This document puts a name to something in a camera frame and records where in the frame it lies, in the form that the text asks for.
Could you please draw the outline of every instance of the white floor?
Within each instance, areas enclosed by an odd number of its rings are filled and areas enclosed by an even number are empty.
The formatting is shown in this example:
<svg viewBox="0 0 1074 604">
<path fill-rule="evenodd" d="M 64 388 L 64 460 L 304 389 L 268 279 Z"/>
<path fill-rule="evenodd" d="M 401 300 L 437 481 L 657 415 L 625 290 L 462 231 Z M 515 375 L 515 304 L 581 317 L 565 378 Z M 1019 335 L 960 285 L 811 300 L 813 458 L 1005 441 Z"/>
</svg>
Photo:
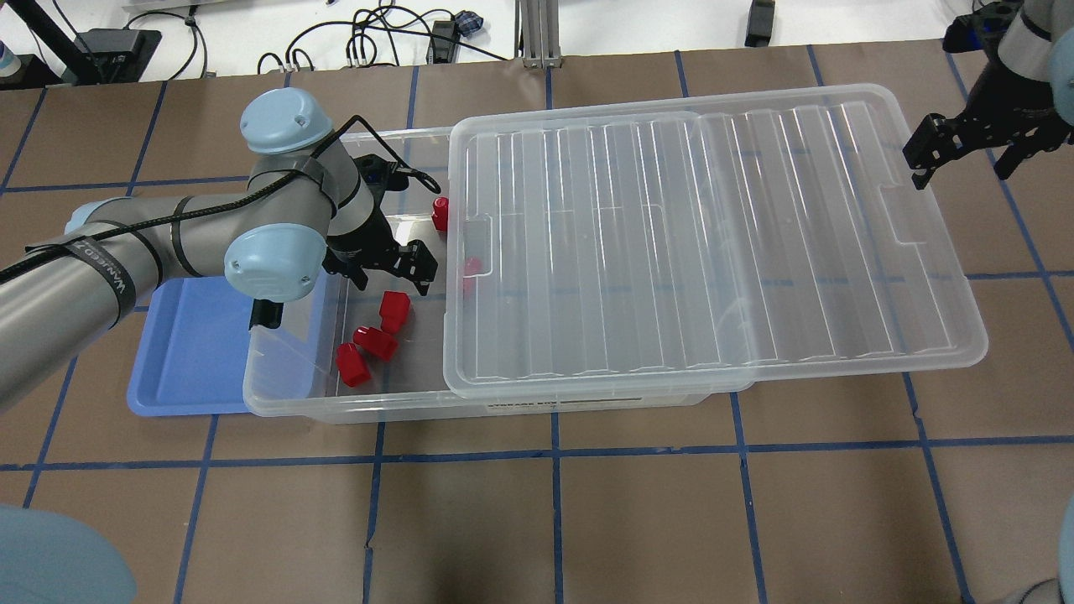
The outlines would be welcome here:
<svg viewBox="0 0 1074 604">
<path fill-rule="evenodd" d="M 50 0 L 39 0 L 52 15 Z M 971 0 L 777 0 L 773 45 L 829 44 L 885 40 L 940 38 L 947 24 L 968 12 Z M 130 17 L 125 0 L 60 0 L 60 5 L 81 31 L 93 27 L 121 27 Z M 445 8 L 469 9 L 485 18 L 484 31 L 467 42 L 503 56 L 512 56 L 513 0 L 397 0 L 419 13 Z M 564 55 L 607 55 L 730 48 L 742 46 L 750 0 L 560 0 L 560 29 Z M 288 43 L 309 25 L 324 20 L 350 20 L 355 10 L 373 8 L 376 0 L 229 0 L 199 9 L 198 23 L 208 42 L 208 69 L 218 75 L 255 73 L 258 57 L 265 52 L 282 55 Z M 402 13 L 390 19 L 404 20 Z M 135 27 L 158 29 L 164 37 L 143 81 L 163 80 L 186 60 L 192 46 L 191 32 L 179 19 L 148 17 Z M 348 28 L 321 28 L 300 41 L 317 69 L 346 66 L 344 44 Z M 380 46 L 378 60 L 390 60 L 387 39 L 374 32 Z M 400 59 L 406 64 L 424 62 L 427 41 L 396 35 Z M 8 6 L 0 9 L 0 41 L 17 53 L 34 53 L 37 46 L 26 26 Z M 45 49 L 54 69 L 60 63 Z M 487 57 L 461 49 L 461 61 Z M 201 70 L 199 53 L 183 77 Z"/>
</svg>

